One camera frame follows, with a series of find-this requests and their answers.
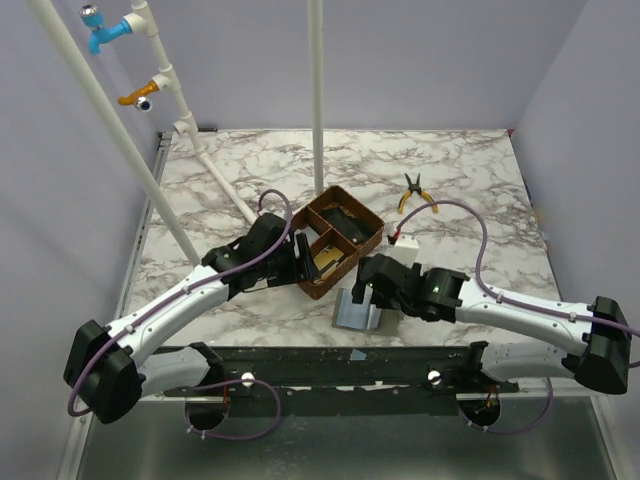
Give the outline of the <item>grey card holder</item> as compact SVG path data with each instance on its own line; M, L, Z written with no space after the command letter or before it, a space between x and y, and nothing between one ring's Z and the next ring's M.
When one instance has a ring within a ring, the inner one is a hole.
M403 314L400 311L382 309L373 304L373 291L370 287L364 290L362 303L356 303L350 290L338 290L332 326L347 330L391 336L397 328Z

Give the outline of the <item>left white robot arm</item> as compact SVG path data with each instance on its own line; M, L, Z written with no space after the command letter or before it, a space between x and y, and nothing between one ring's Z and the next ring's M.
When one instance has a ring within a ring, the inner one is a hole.
M246 235L209 250L185 279L146 306L105 326L89 320L79 327L63 379L88 412L113 423L141 398L193 388L212 370L214 357L204 347L157 351L193 320L261 281L273 288L318 275L306 233L265 213Z

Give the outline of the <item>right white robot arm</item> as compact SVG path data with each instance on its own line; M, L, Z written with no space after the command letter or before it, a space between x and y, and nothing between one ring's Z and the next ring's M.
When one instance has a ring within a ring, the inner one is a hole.
M360 260L351 290L356 304L369 302L426 322L490 326L528 337L517 344L487 344L472 361L484 376L569 378L590 390L628 390L631 331L618 304L555 304L480 283L445 268L407 267L382 254Z

